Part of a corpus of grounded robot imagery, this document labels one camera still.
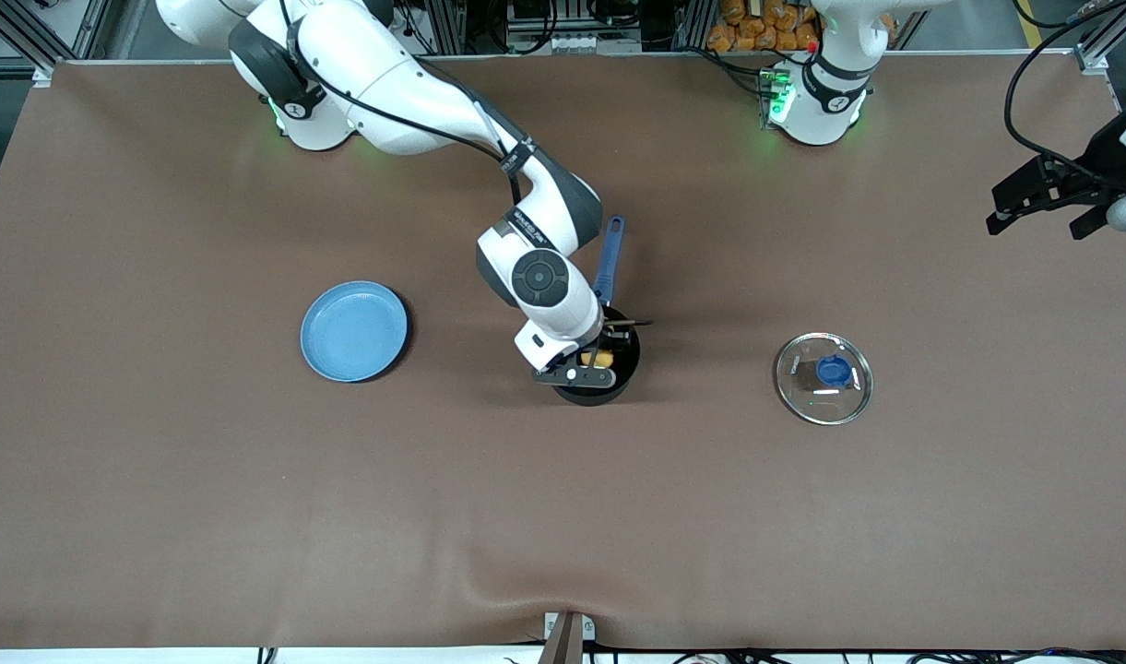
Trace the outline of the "glass lid with blue knob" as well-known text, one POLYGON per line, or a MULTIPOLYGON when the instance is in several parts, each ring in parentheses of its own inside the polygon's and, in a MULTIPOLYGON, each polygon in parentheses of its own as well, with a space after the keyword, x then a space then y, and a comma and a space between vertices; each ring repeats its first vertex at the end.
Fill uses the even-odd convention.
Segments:
POLYGON ((783 405, 819 427, 857 420, 869 407, 874 374, 869 359, 844 337, 810 332, 781 346, 774 382, 783 405))

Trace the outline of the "brown table cloth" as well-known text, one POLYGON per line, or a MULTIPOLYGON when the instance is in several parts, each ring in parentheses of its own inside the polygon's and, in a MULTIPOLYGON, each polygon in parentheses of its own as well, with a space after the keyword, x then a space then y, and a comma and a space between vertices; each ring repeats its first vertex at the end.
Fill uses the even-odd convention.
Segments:
POLYGON ((997 237, 1012 56, 891 56, 825 149, 692 56, 448 62, 627 222, 599 409, 475 267, 492 160, 280 137, 230 65, 64 65, 0 169, 0 648, 1126 650, 1126 232, 997 237), (300 350, 382 282, 372 382, 300 350), (861 349, 839 427, 794 337, 861 349))

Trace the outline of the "blue plate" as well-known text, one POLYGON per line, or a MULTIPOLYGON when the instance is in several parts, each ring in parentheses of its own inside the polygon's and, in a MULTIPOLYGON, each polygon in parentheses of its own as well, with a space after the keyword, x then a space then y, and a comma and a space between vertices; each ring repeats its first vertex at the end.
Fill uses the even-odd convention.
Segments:
POLYGON ((302 317, 300 350, 327 382, 372 382, 388 371, 410 337, 406 304, 382 282, 339 282, 302 317))

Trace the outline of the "white power strip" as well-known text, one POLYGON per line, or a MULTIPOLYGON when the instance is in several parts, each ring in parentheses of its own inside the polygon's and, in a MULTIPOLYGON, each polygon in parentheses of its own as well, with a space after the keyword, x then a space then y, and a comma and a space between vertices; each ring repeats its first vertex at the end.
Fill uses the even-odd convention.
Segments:
POLYGON ((588 55, 618 52, 623 46, 634 46, 624 34, 613 32, 555 34, 549 41, 549 54, 588 55))

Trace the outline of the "orange bread pile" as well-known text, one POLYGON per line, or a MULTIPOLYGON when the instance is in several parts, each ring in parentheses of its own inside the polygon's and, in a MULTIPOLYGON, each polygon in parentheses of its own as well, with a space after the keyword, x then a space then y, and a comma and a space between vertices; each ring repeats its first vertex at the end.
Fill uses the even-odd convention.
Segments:
POLYGON ((705 48, 811 52, 817 47, 822 25, 810 0, 716 0, 705 48))

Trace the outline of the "aluminium frame post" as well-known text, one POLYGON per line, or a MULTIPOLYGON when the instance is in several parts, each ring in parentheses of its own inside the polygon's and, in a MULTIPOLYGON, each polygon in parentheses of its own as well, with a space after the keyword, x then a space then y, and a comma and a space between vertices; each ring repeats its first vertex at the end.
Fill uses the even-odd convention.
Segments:
POLYGON ((1107 55, 1126 38, 1126 0, 1088 0, 1076 18, 1089 14, 1103 21, 1076 43, 1076 62, 1085 75, 1103 75, 1109 66, 1107 55))

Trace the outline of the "metal table clamp bracket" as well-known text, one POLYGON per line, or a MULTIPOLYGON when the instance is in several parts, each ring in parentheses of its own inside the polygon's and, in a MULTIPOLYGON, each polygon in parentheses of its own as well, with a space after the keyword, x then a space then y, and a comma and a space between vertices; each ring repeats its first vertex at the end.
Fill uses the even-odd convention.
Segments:
POLYGON ((537 664, 587 664, 586 646, 596 640, 595 619, 579 612, 546 613, 544 639, 537 664))

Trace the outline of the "aluminium frame rail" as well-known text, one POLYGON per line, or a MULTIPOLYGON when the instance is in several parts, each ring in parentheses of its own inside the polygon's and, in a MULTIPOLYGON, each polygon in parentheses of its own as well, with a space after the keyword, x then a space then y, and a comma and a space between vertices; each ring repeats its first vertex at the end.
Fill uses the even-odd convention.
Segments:
POLYGON ((152 0, 0 0, 0 80, 50 81, 56 65, 127 59, 152 0))

